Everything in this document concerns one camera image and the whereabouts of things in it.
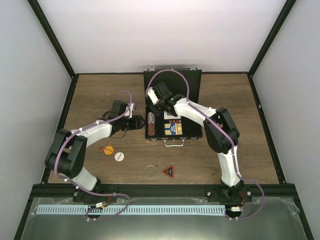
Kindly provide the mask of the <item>red black chip stack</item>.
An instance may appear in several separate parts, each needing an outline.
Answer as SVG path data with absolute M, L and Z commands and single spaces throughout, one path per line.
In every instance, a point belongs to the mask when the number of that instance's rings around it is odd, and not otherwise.
M 147 135 L 155 136 L 156 135 L 156 124 L 154 120 L 150 120 L 147 123 Z

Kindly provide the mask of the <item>black poker case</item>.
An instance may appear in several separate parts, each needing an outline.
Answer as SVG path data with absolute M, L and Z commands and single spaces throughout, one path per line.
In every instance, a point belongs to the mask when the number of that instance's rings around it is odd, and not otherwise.
M 174 106 L 188 97 L 198 103 L 202 70 L 191 63 L 189 67 L 156 69 L 153 64 L 143 71 L 145 90 L 145 139 L 169 140 L 181 143 L 172 147 L 182 147 L 186 140 L 203 137 L 202 127 L 196 122 L 178 114 Z

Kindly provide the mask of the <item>purple chip stack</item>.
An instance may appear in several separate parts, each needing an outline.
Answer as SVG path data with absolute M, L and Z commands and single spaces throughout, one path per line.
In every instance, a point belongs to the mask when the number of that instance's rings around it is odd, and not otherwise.
M 149 112 L 147 114 L 147 120 L 148 120 L 148 122 L 154 122 L 155 121 L 155 114 L 152 112 Z

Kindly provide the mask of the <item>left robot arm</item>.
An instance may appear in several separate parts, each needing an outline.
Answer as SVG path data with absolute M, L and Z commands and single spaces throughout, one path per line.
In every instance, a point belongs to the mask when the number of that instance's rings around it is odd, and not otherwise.
M 85 197 L 97 202 L 102 196 L 101 181 L 84 167 L 86 149 L 119 131 L 142 129 L 145 120 L 141 115 L 134 115 L 135 110 L 134 102 L 115 100 L 111 110 L 94 123 L 71 131 L 63 128 L 58 130 L 45 159 L 45 166 L 57 176 L 85 189 Z

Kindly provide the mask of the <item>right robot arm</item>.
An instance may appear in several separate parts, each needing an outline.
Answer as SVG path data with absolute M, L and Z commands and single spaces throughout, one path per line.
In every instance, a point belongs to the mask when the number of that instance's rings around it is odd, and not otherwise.
M 223 198 L 229 202 L 236 200 L 244 186 L 237 158 L 240 132 L 228 110 L 204 107 L 191 101 L 188 95 L 173 95 L 163 82 L 154 87 L 148 85 L 145 96 L 157 110 L 187 118 L 204 128 L 209 147 L 218 155 Z

